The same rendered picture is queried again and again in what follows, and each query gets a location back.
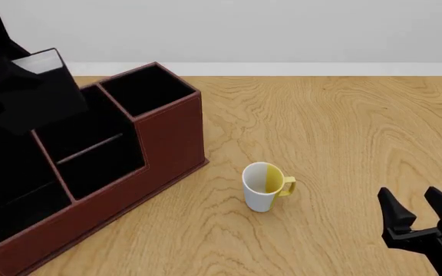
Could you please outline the red-brown desk caddy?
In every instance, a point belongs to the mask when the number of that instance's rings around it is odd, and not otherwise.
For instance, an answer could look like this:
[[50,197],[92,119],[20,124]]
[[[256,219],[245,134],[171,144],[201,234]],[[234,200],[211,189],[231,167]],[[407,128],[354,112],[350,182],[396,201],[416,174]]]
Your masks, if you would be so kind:
[[81,88],[87,112],[0,127],[0,276],[25,276],[207,164],[201,93],[157,63]]

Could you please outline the white and yellow mug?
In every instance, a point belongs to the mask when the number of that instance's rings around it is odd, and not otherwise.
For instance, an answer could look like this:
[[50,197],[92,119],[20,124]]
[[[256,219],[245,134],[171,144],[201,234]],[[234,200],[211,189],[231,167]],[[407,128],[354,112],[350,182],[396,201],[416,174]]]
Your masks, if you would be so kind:
[[295,191],[296,179],[284,176],[271,163],[252,163],[242,172],[242,185],[247,206],[256,212],[267,212],[278,197],[291,195]]

